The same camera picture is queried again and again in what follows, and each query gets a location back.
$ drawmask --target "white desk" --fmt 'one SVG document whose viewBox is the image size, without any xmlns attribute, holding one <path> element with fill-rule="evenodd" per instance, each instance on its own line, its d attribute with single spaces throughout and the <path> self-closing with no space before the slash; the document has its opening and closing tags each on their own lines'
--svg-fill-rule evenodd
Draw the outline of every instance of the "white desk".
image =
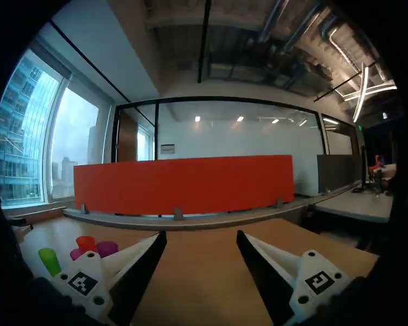
<svg viewBox="0 0 408 326">
<path fill-rule="evenodd" d="M 357 220 L 387 223 L 392 204 L 393 197 L 385 196 L 384 193 L 377 196 L 370 190 L 358 193 L 348 190 L 317 203 L 316 209 Z"/>
</svg>

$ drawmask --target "wooden desk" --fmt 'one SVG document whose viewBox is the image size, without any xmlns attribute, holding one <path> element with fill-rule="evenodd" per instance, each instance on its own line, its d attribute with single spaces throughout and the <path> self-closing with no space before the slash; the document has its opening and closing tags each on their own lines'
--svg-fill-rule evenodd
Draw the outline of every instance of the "wooden desk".
<svg viewBox="0 0 408 326">
<path fill-rule="evenodd" d="M 237 248 L 238 229 L 296 255 L 315 249 L 353 277 L 367 275 L 378 258 L 279 219 L 233 228 L 169 231 L 133 325 L 271 325 Z M 123 249 L 153 234 L 63 217 L 35 224 L 20 246 L 34 274 L 48 277 L 38 257 L 40 248 L 53 248 L 65 267 L 80 235 L 113 240 Z"/>
<path fill-rule="evenodd" d="M 390 217 L 393 197 L 384 193 L 375 195 L 367 190 L 354 193 L 352 190 L 317 203 L 319 211 L 355 218 L 374 223 L 387 223 Z"/>
</svg>

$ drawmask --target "orange partition panel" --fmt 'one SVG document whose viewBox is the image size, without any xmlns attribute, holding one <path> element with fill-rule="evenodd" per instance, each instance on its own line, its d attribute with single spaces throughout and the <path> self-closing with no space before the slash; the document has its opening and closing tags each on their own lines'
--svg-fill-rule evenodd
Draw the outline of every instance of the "orange partition panel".
<svg viewBox="0 0 408 326">
<path fill-rule="evenodd" d="M 125 215 L 204 214 L 294 199 L 290 155 L 118 162 L 74 167 L 78 208 Z"/>
</svg>

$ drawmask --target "purple cup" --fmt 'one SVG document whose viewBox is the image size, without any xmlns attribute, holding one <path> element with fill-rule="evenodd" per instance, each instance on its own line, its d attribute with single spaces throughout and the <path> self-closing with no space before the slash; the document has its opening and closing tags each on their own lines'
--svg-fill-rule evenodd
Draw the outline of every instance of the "purple cup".
<svg viewBox="0 0 408 326">
<path fill-rule="evenodd" d="M 114 241 L 101 241 L 97 243 L 97 250 L 101 258 L 118 252 L 118 244 Z"/>
<path fill-rule="evenodd" d="M 83 255 L 82 254 L 82 251 L 80 250 L 80 248 L 77 248 L 77 249 L 74 249 L 74 250 L 72 250 L 71 252 L 70 252 L 70 256 L 71 256 L 71 259 L 73 260 L 73 261 L 75 261 L 77 258 L 79 258 L 81 255 Z"/>
</svg>

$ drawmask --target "gray partition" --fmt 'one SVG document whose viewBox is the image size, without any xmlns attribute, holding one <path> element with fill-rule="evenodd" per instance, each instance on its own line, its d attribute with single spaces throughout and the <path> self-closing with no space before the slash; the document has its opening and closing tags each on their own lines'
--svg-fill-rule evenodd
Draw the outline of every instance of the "gray partition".
<svg viewBox="0 0 408 326">
<path fill-rule="evenodd" d="M 353 155 L 317 155 L 319 192 L 334 190 L 361 179 L 361 158 Z"/>
</svg>

